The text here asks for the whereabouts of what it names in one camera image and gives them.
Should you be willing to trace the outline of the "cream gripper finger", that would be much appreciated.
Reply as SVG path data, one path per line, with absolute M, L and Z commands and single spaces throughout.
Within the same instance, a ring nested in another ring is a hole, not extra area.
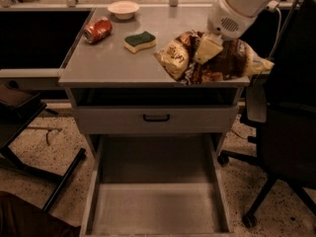
M 206 33 L 201 37 L 197 47 L 194 61 L 199 64 L 205 64 L 223 49 L 223 39 L 219 35 Z

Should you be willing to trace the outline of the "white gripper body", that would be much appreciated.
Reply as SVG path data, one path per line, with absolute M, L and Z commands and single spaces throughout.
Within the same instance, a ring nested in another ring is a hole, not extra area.
M 209 9 L 207 28 L 224 40 L 234 40 L 240 38 L 254 22 L 254 17 L 236 12 L 226 0 L 215 0 Z

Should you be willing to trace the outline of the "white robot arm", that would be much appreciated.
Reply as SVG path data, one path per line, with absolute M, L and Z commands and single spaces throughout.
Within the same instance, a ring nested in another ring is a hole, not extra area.
M 214 0 L 207 17 L 207 31 L 194 61 L 205 64 L 223 49 L 225 40 L 237 40 L 273 0 Z

